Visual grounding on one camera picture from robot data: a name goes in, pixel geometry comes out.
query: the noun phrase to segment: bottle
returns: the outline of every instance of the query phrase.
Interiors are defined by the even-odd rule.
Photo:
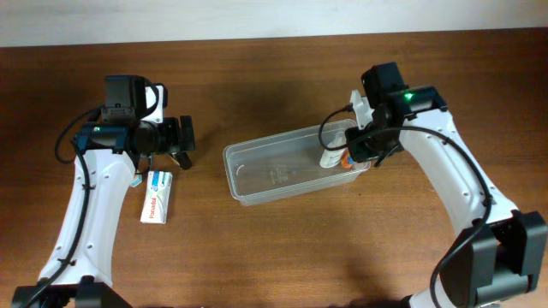
[[[344,145],[346,143],[346,137],[344,136],[344,132],[339,132],[335,135],[335,138],[333,141],[331,141],[327,146],[328,147],[336,147],[340,145]],[[336,151],[329,151],[324,150],[324,154],[322,155],[322,158],[319,160],[319,165],[323,168],[333,168],[337,166],[341,162],[341,158],[343,158],[344,152],[346,149],[336,150]]]

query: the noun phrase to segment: wood grain surface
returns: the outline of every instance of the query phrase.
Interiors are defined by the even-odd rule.
[[[438,88],[507,197],[548,217],[547,29],[0,49],[0,305],[50,256],[74,173],[53,145],[103,101],[107,74],[163,82],[167,115],[191,115],[197,141],[189,171],[155,160],[174,173],[167,224],[140,222],[144,185],[126,195],[112,278],[132,305],[326,307],[425,289],[453,231],[408,153],[253,207],[232,199],[223,166],[225,146],[318,125],[390,61],[410,85]],[[504,307],[545,307],[547,262],[538,290]]]

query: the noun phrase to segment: white box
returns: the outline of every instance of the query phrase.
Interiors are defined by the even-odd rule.
[[[150,171],[146,181],[146,196],[140,221],[143,223],[166,223],[170,201],[170,172]]]

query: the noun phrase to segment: white wall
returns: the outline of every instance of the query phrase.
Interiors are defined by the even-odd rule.
[[[546,26],[547,0],[0,0],[0,46]]]

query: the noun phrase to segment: white plastic arm casing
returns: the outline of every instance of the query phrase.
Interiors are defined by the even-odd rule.
[[[487,223],[512,217],[511,211],[517,210],[517,207],[504,197],[478,165],[456,131],[449,111],[420,112],[415,119],[406,120],[403,126],[430,128],[453,139],[472,158],[490,189],[493,207]],[[458,235],[464,228],[472,227],[472,221],[485,214],[482,203],[484,196],[478,179],[461,154],[452,146],[445,145],[440,138],[423,132],[402,131],[400,142],[422,167],[444,202],[455,234]]]
[[[78,284],[82,276],[91,275],[95,277],[95,282],[104,282],[112,287],[112,247],[122,202],[134,178],[135,167],[126,152],[113,154],[112,150],[90,150],[84,159],[92,188],[86,221],[71,259],[75,265],[69,265],[53,284]],[[50,260],[40,272],[40,279],[50,277],[59,269],[61,263],[58,259],[67,257],[80,220],[84,174],[79,159],[74,160],[74,165],[74,185],[67,213]]]

